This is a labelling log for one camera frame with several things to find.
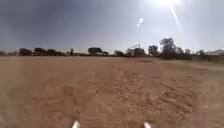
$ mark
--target blue sky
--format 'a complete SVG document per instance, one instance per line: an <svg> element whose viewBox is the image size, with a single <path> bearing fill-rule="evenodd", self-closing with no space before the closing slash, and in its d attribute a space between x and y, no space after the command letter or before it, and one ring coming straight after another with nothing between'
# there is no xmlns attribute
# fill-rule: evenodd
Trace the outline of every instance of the blue sky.
<svg viewBox="0 0 224 128"><path fill-rule="evenodd" d="M173 37L192 50L224 47L224 1L180 0L175 11L154 0L1 0L0 49L20 47L74 48L86 52L126 50L135 44L147 49ZM140 18L144 22L138 28Z"/></svg>

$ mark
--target lens flare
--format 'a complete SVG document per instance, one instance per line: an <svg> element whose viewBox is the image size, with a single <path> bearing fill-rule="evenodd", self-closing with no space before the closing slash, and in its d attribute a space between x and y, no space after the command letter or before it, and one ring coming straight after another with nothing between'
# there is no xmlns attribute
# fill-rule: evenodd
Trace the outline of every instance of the lens flare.
<svg viewBox="0 0 224 128"><path fill-rule="evenodd" d="M180 32L183 32L183 29L182 29L182 27L181 27L181 24L180 24L180 22L179 22L179 19L178 19L178 17L177 17L177 14L176 14L175 9L174 9L173 7L171 7L170 10L171 10L171 12L173 13L173 16L174 16L174 18L175 18L175 20L176 20L176 22L177 22L177 25L178 25L178 27L179 27L179 29L180 29Z"/></svg>
<svg viewBox="0 0 224 128"><path fill-rule="evenodd" d="M138 20L137 27L139 28L143 22L144 22L144 18L140 18L140 19Z"/></svg>

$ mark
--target white object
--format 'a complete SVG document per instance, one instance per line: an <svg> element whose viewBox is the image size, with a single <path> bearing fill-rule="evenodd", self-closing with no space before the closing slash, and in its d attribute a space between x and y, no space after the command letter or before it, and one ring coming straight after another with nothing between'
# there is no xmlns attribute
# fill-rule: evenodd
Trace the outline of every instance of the white object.
<svg viewBox="0 0 224 128"><path fill-rule="evenodd" d="M144 123L145 128L152 128L151 125L147 122Z"/></svg>
<svg viewBox="0 0 224 128"><path fill-rule="evenodd" d="M72 128L80 128L79 122L75 121L74 124L72 125Z"/></svg>

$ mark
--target tree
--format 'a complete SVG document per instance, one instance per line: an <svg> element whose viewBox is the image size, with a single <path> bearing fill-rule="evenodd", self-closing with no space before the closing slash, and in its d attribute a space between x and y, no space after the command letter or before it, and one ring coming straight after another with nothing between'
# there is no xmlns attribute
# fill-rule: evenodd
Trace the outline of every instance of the tree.
<svg viewBox="0 0 224 128"><path fill-rule="evenodd" d="M184 50L181 47L176 47L176 53L177 54L184 54Z"/></svg>
<svg viewBox="0 0 224 128"><path fill-rule="evenodd" d="M5 55L6 55L5 51L0 51L0 56L5 56Z"/></svg>
<svg viewBox="0 0 224 128"><path fill-rule="evenodd" d="M70 53L69 53L69 54L70 54L71 56L74 55L74 49L73 49L73 48L70 49Z"/></svg>
<svg viewBox="0 0 224 128"><path fill-rule="evenodd" d="M34 52L38 56L44 56L46 55L46 50L43 48L34 48Z"/></svg>
<svg viewBox="0 0 224 128"><path fill-rule="evenodd" d="M19 49L19 55L21 55L21 56L31 56L32 51L30 49L20 48Z"/></svg>
<svg viewBox="0 0 224 128"><path fill-rule="evenodd" d="M164 59L174 59L176 57L176 46L172 38L164 38L160 41L163 45L162 57Z"/></svg>
<svg viewBox="0 0 224 128"><path fill-rule="evenodd" d="M199 50L198 54L199 54L199 56L203 56L203 55L205 55L205 52L204 52L204 50Z"/></svg>
<svg viewBox="0 0 224 128"><path fill-rule="evenodd" d="M148 52L149 52L149 54L156 56L156 55L158 55L157 50L158 50L158 46L152 45L152 46L149 46Z"/></svg>
<svg viewBox="0 0 224 128"><path fill-rule="evenodd" d="M114 54L117 56L124 56L124 53L122 51L118 51L118 50L115 50Z"/></svg>
<svg viewBox="0 0 224 128"><path fill-rule="evenodd" d="M102 49L99 47L91 47L88 49L88 53L91 55L101 54L102 52L103 52Z"/></svg>
<svg viewBox="0 0 224 128"><path fill-rule="evenodd" d="M185 49L185 54L190 54L191 50L190 49Z"/></svg>
<svg viewBox="0 0 224 128"><path fill-rule="evenodd" d="M48 56L56 56L57 55L57 51L55 51L54 49L48 49L46 51Z"/></svg>
<svg viewBox="0 0 224 128"><path fill-rule="evenodd" d="M104 51L104 52L103 52L103 55L104 55L104 56L107 56L107 55L109 55L109 53L106 52L106 51Z"/></svg>
<svg viewBox="0 0 224 128"><path fill-rule="evenodd" d="M135 48L134 49L134 56L144 56L145 50L142 48Z"/></svg>

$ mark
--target dry ground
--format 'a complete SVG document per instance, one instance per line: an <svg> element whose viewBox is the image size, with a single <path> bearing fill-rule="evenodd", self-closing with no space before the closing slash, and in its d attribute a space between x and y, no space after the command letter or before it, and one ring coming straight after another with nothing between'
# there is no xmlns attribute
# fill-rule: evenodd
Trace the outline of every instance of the dry ground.
<svg viewBox="0 0 224 128"><path fill-rule="evenodd" d="M0 58L0 127L223 128L223 69L150 58Z"/></svg>

